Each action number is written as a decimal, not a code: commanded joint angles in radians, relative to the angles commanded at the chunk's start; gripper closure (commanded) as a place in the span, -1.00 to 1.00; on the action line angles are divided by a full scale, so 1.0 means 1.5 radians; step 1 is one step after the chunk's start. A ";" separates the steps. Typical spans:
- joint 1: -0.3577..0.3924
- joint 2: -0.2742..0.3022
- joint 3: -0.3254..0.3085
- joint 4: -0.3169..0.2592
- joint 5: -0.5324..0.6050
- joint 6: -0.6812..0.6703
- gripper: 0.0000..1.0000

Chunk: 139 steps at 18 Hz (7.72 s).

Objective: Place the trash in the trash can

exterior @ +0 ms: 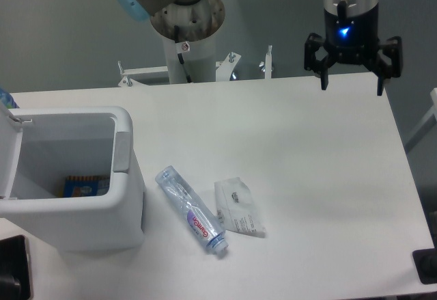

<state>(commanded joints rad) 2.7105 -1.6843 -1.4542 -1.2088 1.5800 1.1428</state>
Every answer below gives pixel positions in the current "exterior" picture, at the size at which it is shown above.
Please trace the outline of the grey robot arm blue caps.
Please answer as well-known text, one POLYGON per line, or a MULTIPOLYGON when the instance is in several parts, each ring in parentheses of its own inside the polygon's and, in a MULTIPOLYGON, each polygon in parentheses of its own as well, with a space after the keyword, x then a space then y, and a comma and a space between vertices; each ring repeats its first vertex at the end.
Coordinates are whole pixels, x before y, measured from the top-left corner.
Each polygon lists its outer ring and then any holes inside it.
MULTIPOLYGON (((214 36, 225 20, 221 0, 117 0, 136 21, 150 21, 166 47, 171 83, 218 79, 214 36)), ((334 64, 364 66, 377 78, 377 93, 400 77, 403 68, 399 36, 378 37, 379 0, 324 0, 325 34, 309 34, 304 68, 314 72, 321 88, 328 87, 334 64)))

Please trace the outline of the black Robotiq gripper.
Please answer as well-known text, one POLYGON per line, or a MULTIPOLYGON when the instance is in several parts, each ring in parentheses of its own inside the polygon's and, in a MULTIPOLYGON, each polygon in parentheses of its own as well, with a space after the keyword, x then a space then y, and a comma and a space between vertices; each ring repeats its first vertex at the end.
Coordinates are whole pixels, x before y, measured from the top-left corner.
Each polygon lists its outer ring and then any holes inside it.
POLYGON ((322 90, 328 87, 328 70, 336 63, 371 66, 377 76, 377 95, 384 84, 402 74, 402 38, 394 36, 384 44, 378 38, 378 7, 338 21, 338 16, 324 13, 326 39, 310 33, 305 41, 304 69, 320 79, 322 90), (318 60, 316 53, 324 48, 327 54, 318 60))

